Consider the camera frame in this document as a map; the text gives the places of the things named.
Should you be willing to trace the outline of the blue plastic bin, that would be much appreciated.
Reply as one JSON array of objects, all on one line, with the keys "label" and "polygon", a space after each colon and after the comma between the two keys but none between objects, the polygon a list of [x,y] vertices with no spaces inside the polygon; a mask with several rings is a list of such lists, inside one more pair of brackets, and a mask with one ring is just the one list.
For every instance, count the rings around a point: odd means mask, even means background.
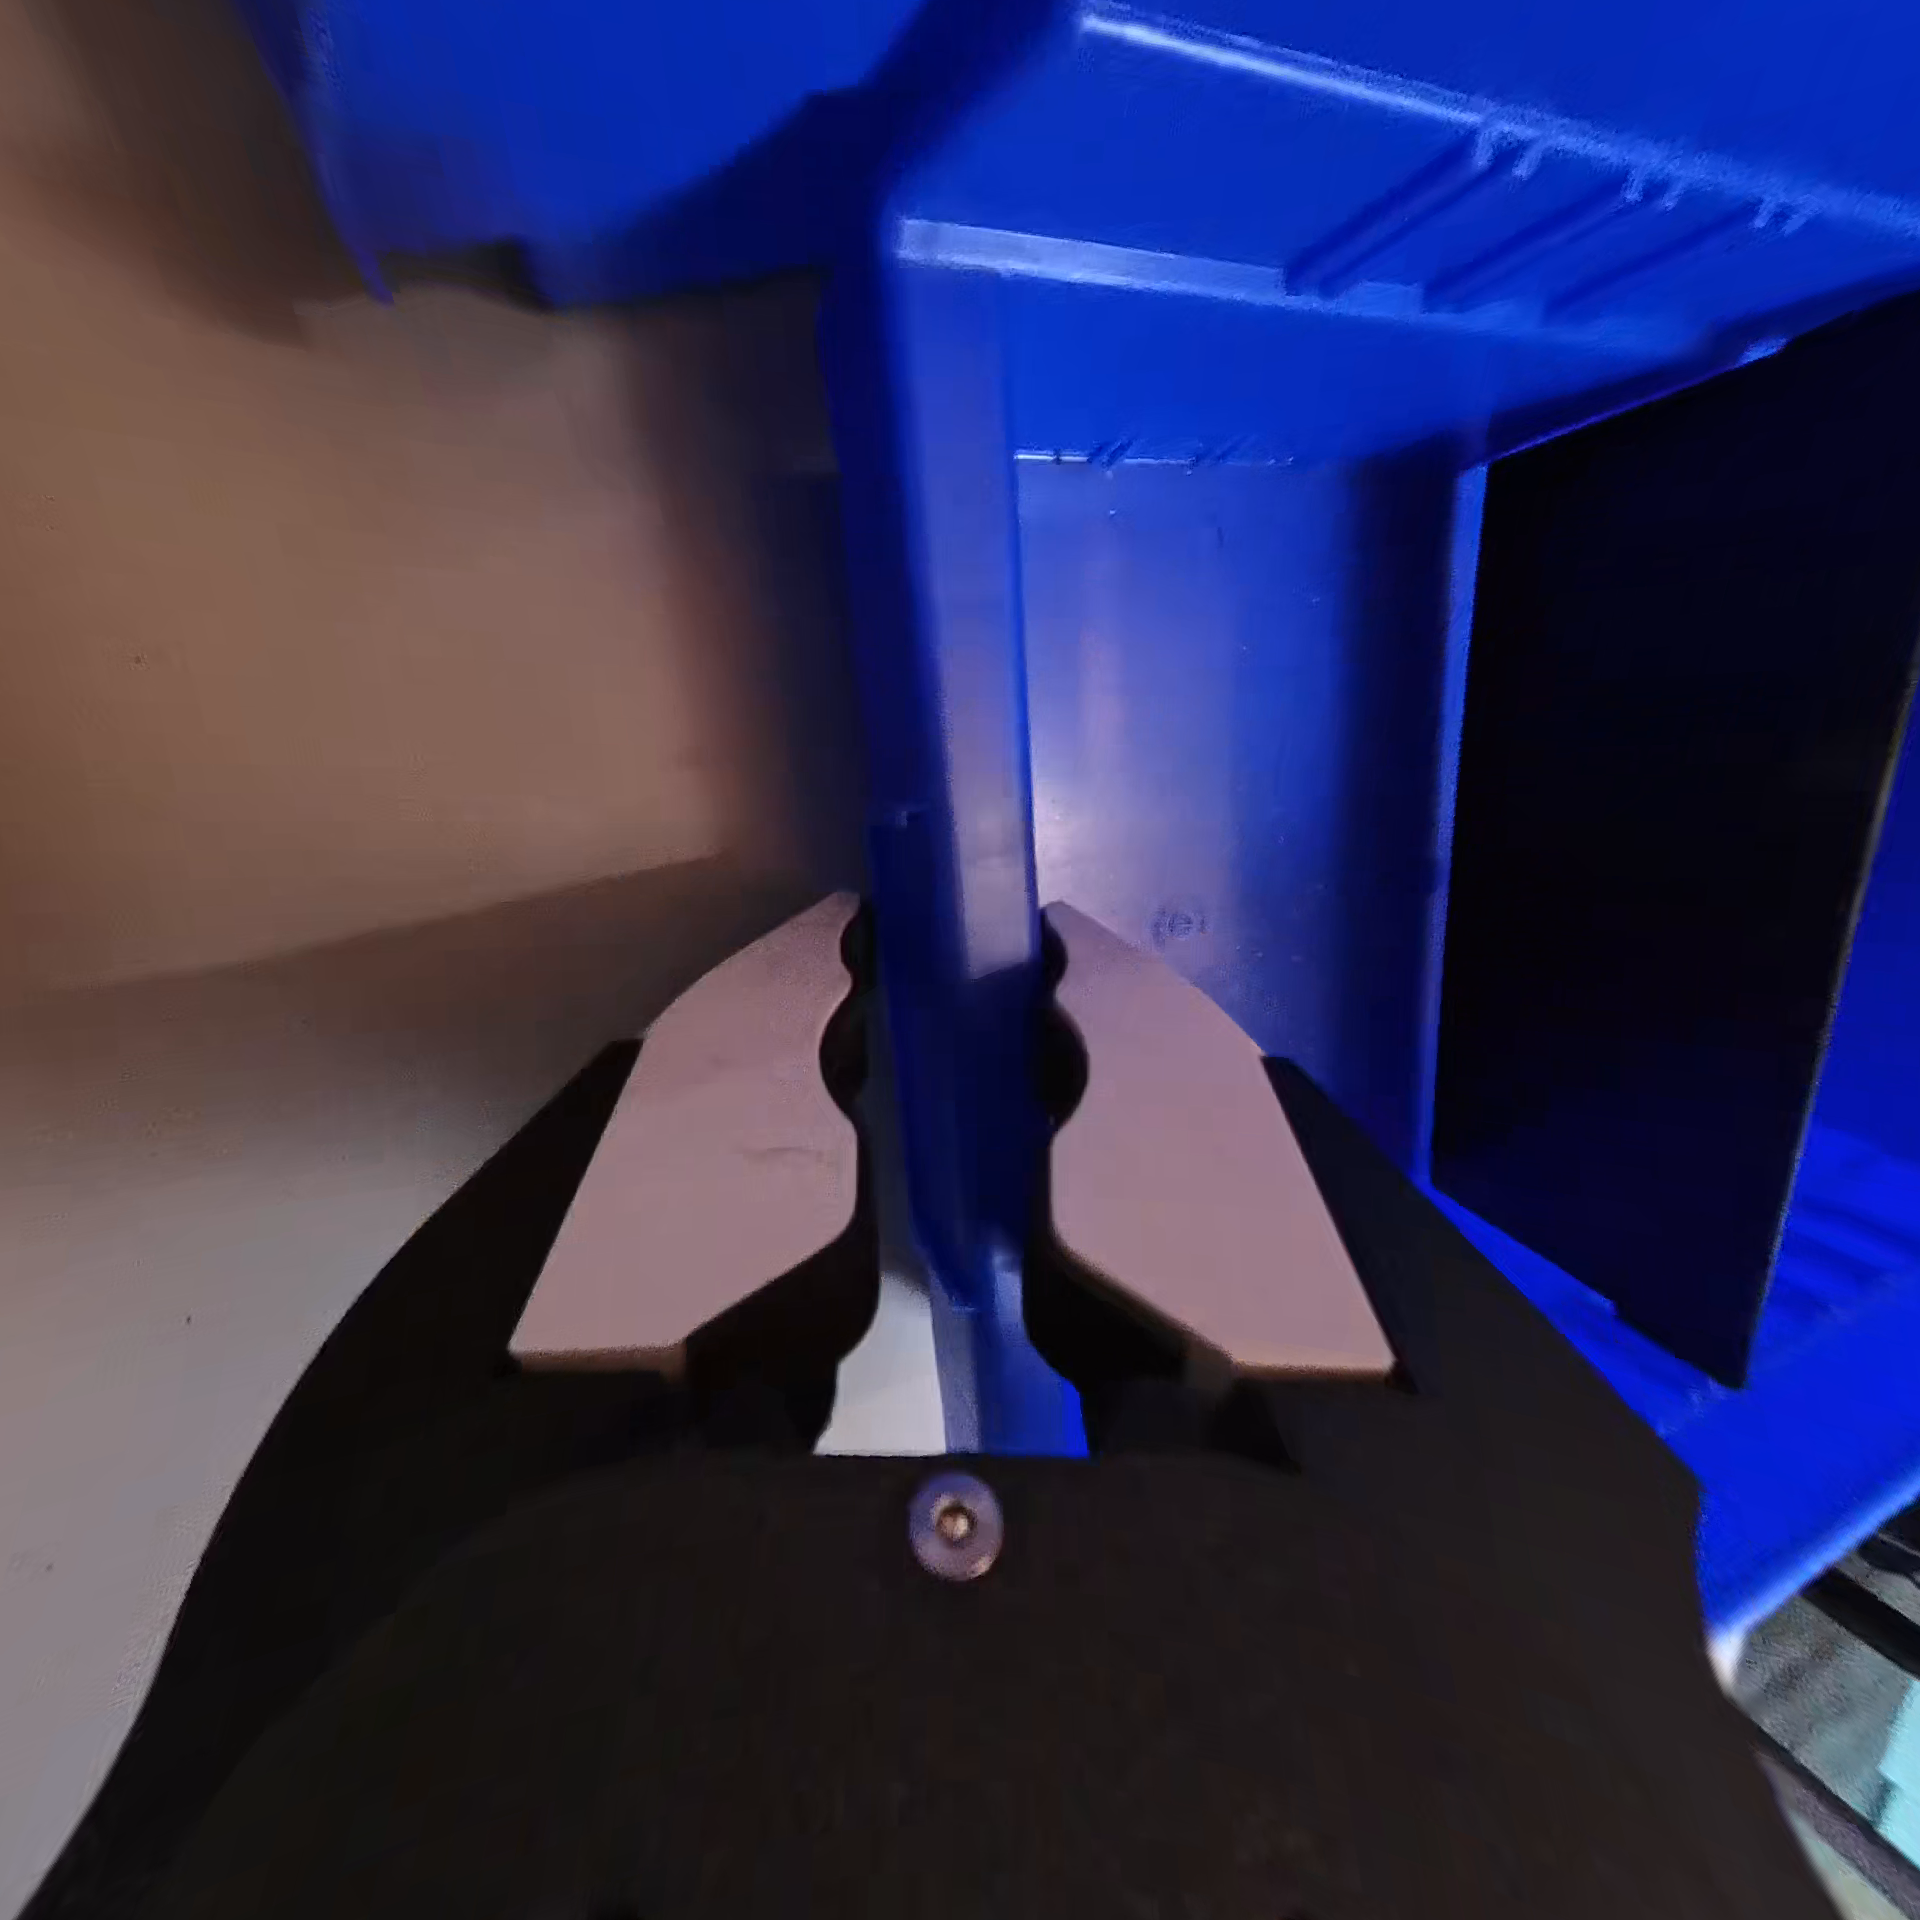
[{"label": "blue plastic bin", "polygon": [[1741,1633],[1916,1498],[1916,727],[1751,1371],[1430,1170],[1485,484],[1916,296],[1916,4],[235,4],[372,293],[822,281],[868,896],[947,1438],[1014,1329],[1063,900],[1295,1060],[1701,1493]]}]

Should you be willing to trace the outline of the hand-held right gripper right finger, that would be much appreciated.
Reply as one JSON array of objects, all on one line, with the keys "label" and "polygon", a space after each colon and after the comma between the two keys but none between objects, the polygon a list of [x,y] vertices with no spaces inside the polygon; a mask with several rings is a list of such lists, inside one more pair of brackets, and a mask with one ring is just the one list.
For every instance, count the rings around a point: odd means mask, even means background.
[{"label": "hand-held right gripper right finger", "polygon": [[1259,1045],[1158,953],[1063,900],[1052,1005],[1084,1083],[1048,1145],[1069,1280],[1187,1381],[1388,1381],[1396,1356]]}]

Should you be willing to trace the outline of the black bin divider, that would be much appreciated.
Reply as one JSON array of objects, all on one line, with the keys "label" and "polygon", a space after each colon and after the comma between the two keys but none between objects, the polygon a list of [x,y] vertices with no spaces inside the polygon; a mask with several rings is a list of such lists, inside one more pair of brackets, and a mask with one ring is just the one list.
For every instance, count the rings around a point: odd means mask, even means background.
[{"label": "black bin divider", "polygon": [[1916,296],[1502,458],[1430,1170],[1751,1371],[1916,686]]}]

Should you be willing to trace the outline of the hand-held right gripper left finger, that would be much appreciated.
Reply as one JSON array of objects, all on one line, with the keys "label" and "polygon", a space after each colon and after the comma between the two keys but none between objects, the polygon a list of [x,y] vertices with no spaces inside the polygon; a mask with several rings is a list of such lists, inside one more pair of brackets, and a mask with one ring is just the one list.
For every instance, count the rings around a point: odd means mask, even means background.
[{"label": "hand-held right gripper left finger", "polygon": [[831,1379],[877,1310],[854,893],[647,1027],[509,1341],[530,1371]]}]

